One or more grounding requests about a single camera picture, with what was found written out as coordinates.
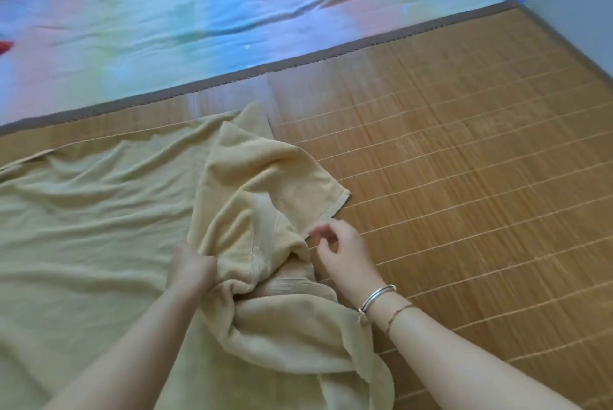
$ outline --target bamboo mat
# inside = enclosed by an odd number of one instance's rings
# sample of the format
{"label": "bamboo mat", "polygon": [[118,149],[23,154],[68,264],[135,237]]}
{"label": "bamboo mat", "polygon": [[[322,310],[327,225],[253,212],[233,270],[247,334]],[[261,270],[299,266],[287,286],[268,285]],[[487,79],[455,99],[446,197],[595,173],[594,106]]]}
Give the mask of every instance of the bamboo mat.
{"label": "bamboo mat", "polygon": [[[402,295],[583,408],[613,409],[613,88],[524,10],[3,136],[0,160],[254,100],[352,192],[339,217]],[[396,410],[437,408],[380,334],[376,348]]]}

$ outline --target red object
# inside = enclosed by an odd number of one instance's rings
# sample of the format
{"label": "red object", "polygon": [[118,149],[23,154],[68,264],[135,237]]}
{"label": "red object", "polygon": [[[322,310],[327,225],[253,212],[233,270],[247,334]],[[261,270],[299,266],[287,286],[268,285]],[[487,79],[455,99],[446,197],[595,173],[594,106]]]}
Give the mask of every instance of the red object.
{"label": "red object", "polygon": [[0,55],[11,50],[13,48],[13,45],[15,45],[15,42],[11,42],[9,40],[0,40]]}

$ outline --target colorful bed sheet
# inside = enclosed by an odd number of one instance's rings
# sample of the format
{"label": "colorful bed sheet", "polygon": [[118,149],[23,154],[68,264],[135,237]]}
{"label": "colorful bed sheet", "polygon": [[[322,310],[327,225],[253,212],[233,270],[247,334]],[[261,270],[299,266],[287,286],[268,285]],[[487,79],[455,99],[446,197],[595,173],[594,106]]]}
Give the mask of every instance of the colorful bed sheet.
{"label": "colorful bed sheet", "polygon": [[0,0],[0,124],[154,92],[501,0]]}

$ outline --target towel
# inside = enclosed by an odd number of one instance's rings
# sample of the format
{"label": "towel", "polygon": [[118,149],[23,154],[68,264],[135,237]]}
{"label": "towel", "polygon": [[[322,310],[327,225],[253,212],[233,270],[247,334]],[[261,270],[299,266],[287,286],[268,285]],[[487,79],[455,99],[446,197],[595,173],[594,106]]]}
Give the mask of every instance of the towel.
{"label": "towel", "polygon": [[305,237],[349,197],[258,104],[0,168],[0,403],[40,408],[164,290],[171,245],[218,257],[158,409],[382,409],[372,332]]}

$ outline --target silver bangle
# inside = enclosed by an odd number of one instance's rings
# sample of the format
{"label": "silver bangle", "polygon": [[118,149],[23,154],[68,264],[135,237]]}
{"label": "silver bangle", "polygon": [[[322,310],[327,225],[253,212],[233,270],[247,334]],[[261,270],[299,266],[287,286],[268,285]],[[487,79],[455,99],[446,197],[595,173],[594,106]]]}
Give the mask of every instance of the silver bangle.
{"label": "silver bangle", "polygon": [[377,299],[380,295],[390,291],[396,291],[396,286],[394,286],[394,284],[388,284],[386,287],[380,287],[379,289],[375,290],[372,294],[370,294],[370,297],[366,299],[362,306],[357,309],[357,311],[360,312],[362,315],[365,315],[366,310],[368,309],[370,304],[375,301],[375,299]]}

